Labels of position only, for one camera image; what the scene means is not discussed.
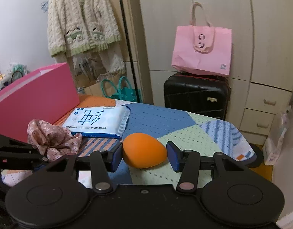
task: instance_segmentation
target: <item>bag handle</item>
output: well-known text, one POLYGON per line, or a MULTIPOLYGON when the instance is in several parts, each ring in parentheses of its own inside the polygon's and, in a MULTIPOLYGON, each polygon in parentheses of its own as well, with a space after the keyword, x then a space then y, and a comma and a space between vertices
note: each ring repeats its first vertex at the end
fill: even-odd
POLYGON ((104 91, 104 87, 103 87, 103 83, 104 82, 109 82, 113 87, 114 87, 114 89, 116 90, 116 92, 118 92, 118 90, 117 90, 117 87, 113 84, 113 82, 111 81, 111 80, 108 80, 108 79, 103 79, 102 81, 101 81, 101 89, 102 89, 102 94, 105 96, 105 97, 109 97, 107 94, 106 94, 106 92, 104 91))
POLYGON ((12 77, 11 77, 11 83, 13 83, 13 82, 15 81, 15 80, 13 81, 13 77, 14 77, 14 75, 15 75, 16 73, 20 73, 20 74, 21 74, 21 77, 23 77, 22 72, 19 71, 19 70, 16 70, 16 71, 14 71, 13 74, 12 74, 12 77))
POLYGON ((119 82, 118 82, 118 94, 119 94, 120 100, 122 100, 122 94, 121 94, 121 82, 122 82, 123 79, 124 79, 124 80, 126 81, 126 83, 128 84, 129 89, 132 91, 131 95, 134 94, 133 89, 132 89, 132 86, 131 86, 129 80, 127 79, 127 77, 122 76, 122 77, 120 77, 119 82))
POLYGON ((195 8, 196 8, 196 6, 199 6, 203 10, 204 17, 205 17, 205 20, 207 22, 207 25, 209 27, 213 27, 212 23, 209 21, 207 15, 206 15, 206 12, 205 12, 205 9, 203 8, 203 5, 200 4, 199 2, 194 2, 191 5, 191 8, 190 8, 190 25, 196 26, 196 20, 195 20, 195 8))
POLYGON ((192 29, 193 29, 193 48, 196 51, 202 52, 202 53, 210 52, 212 50, 213 43, 214 43, 215 27, 209 21, 202 4, 200 4, 199 2, 194 2, 191 5, 191 9, 190 9, 190 25, 192 25, 192 29), (199 6, 203 10, 204 17, 205 17, 205 20, 207 22, 207 25, 211 28, 211 35, 210 35, 211 41, 210 41, 210 43, 208 45, 202 43, 202 40, 205 39, 205 35, 198 35, 197 36, 194 33, 194 27, 196 26, 195 8, 197 6, 199 6))

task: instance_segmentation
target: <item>orange egg-shaped ball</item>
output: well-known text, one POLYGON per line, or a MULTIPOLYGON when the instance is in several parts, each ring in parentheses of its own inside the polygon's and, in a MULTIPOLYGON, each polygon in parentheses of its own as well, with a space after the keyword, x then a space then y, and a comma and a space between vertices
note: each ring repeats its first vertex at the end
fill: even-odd
POLYGON ((143 169, 162 163, 167 149, 157 139, 145 133, 130 134, 123 141, 123 159, 131 167, 143 169))

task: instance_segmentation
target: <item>teal bag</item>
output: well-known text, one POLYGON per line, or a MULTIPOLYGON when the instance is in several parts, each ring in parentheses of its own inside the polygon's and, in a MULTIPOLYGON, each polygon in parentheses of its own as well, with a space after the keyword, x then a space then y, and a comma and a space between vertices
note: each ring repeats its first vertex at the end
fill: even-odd
MULTIPOLYGON (((118 89, 113 84, 113 82, 108 79, 104 79, 101 81, 101 89, 102 89, 103 95, 107 98, 118 99, 118 100, 129 101, 129 102, 137 102, 135 89, 132 89, 132 86, 131 86, 129 80, 125 76, 120 77, 119 82, 118 82, 118 89), (121 82, 123 79, 126 81, 126 83, 128 84, 129 87, 121 88, 121 82), (104 91, 104 87, 103 87, 104 82, 109 82, 116 90, 116 93, 112 94, 111 96, 108 96, 106 94, 106 92, 104 91)), ((142 101, 140 90, 138 90, 138 94, 139 94, 140 101, 142 101)))

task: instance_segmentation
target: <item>round black pad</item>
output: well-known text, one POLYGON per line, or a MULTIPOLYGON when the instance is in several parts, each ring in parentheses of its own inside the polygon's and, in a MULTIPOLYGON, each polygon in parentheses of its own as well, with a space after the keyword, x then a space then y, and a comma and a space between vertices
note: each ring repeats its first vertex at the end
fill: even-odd
POLYGON ((207 183, 201 200, 219 221, 241 227, 275 222, 284 207, 280 189, 250 170, 226 172, 207 183))
POLYGON ((87 189, 59 172, 30 176, 9 190, 5 206, 19 224, 51 228, 75 218, 88 202, 87 189))

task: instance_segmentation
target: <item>orange sheet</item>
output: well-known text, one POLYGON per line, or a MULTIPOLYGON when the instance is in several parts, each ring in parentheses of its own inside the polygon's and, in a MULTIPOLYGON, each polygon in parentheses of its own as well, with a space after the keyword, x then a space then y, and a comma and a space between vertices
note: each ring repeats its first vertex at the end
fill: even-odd
MULTIPOLYGON (((116 100, 100 97, 100 96, 92 96, 92 95, 80 95, 80 104, 77 107, 100 107, 100 106, 115 106, 116 100)), ((70 112, 66 113, 63 117, 57 120, 54 125, 63 125, 65 120, 72 113, 73 108, 70 112)))

